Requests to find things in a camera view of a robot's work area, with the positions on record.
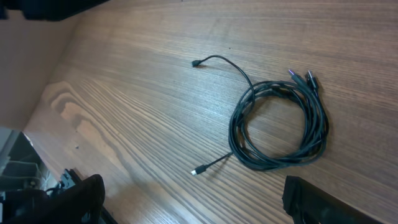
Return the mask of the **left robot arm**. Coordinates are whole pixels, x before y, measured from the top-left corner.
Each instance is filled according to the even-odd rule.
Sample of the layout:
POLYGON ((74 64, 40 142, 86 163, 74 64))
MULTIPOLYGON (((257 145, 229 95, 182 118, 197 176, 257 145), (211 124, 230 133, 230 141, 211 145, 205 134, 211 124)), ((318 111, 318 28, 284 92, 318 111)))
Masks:
POLYGON ((1 20, 7 11, 21 11, 31 21, 57 22, 99 6, 109 0, 1 0, 1 20))

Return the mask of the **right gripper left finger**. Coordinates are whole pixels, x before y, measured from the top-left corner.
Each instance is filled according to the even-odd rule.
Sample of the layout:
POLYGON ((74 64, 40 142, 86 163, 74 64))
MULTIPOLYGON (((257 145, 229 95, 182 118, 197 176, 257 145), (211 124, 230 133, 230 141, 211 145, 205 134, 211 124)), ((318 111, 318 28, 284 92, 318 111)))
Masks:
POLYGON ((50 197, 43 190, 6 192, 6 223, 98 223, 104 203, 103 178, 92 175, 66 191, 50 197))

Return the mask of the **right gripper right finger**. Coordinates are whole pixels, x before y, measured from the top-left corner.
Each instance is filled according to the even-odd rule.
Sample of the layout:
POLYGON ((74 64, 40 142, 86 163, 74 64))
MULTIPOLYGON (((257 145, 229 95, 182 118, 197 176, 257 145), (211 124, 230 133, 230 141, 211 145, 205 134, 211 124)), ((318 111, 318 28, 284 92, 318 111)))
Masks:
POLYGON ((292 217, 294 223, 378 223, 377 220, 296 176, 286 177, 282 201, 285 212, 292 217))

